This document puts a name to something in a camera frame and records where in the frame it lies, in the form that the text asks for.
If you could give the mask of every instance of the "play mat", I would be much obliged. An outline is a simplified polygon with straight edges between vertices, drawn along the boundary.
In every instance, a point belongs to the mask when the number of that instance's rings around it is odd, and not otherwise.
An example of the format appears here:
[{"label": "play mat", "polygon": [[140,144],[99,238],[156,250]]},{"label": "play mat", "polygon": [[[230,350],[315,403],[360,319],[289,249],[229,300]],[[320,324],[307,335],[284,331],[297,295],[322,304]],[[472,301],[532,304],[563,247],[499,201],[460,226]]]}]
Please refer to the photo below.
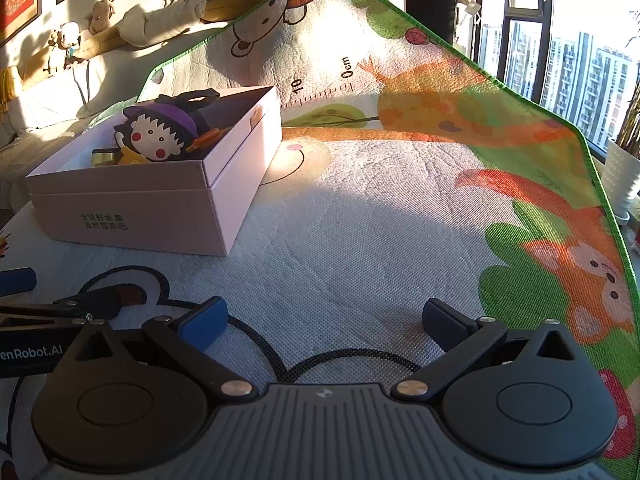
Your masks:
[{"label": "play mat", "polygon": [[[229,257],[53,241],[29,204],[0,269],[33,267],[38,285],[3,301],[131,283],[146,303],[112,325],[136,328],[223,296],[230,323],[207,353],[261,387],[388,388],[441,353],[421,327],[431,297],[511,327],[556,318],[616,398],[603,463],[635,479],[640,302],[584,137],[386,0],[267,0],[153,70],[139,99],[255,85],[277,86],[289,128]],[[44,465],[30,425],[44,381],[0,381],[2,480]]]}]

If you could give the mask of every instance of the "silver bolt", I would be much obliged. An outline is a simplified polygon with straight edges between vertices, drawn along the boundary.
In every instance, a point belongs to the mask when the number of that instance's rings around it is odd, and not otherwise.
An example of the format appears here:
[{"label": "silver bolt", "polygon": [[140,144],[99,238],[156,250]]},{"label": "silver bolt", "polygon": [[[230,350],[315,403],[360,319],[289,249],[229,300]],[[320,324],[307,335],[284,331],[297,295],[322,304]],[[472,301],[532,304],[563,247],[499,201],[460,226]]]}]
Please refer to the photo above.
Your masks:
[{"label": "silver bolt", "polygon": [[254,389],[247,381],[227,381],[220,386],[222,393],[230,397],[242,397],[249,395]]},{"label": "silver bolt", "polygon": [[400,381],[396,384],[396,390],[399,394],[406,395],[408,397],[419,397],[429,391],[429,387],[422,381],[415,381],[408,379],[406,381]]}]

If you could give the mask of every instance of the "sky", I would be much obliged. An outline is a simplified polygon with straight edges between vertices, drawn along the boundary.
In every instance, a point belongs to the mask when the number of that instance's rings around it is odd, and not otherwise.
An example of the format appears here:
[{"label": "sky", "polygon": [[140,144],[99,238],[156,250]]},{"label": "sky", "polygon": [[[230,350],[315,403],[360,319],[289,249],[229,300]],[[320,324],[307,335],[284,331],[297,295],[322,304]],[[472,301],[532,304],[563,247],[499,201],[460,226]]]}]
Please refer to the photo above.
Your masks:
[{"label": "sky", "polygon": [[[482,19],[488,25],[501,25],[504,0],[482,0]],[[626,46],[640,25],[629,11],[640,9],[640,0],[554,0],[551,33],[566,40],[578,33],[594,35],[598,46],[609,46],[640,60],[640,39]]]}]

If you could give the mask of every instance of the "pink box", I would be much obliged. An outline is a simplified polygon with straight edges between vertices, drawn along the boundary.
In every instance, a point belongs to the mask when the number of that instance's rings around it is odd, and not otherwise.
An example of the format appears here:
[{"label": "pink box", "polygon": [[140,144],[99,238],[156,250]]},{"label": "pink box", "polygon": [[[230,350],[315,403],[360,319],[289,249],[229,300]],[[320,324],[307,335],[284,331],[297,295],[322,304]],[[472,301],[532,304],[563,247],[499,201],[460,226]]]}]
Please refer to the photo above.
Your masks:
[{"label": "pink box", "polygon": [[202,160],[91,168],[115,147],[118,113],[66,145],[27,177],[36,215],[55,240],[226,256],[282,140],[273,86],[221,91],[201,108],[233,125]]}]

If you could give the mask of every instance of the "purple hat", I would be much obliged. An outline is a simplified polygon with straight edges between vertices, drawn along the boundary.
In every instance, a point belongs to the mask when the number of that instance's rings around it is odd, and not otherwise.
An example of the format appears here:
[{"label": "purple hat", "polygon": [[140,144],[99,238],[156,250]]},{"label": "purple hat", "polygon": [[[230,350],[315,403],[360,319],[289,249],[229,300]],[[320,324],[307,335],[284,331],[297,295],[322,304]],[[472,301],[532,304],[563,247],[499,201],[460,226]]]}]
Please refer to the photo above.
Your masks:
[{"label": "purple hat", "polygon": [[198,137],[198,127],[193,118],[180,108],[162,103],[151,103],[149,106],[129,106],[124,108],[122,113],[127,119],[137,117],[145,113],[146,110],[154,110],[156,113],[171,119],[174,123],[179,124],[194,139]]}]

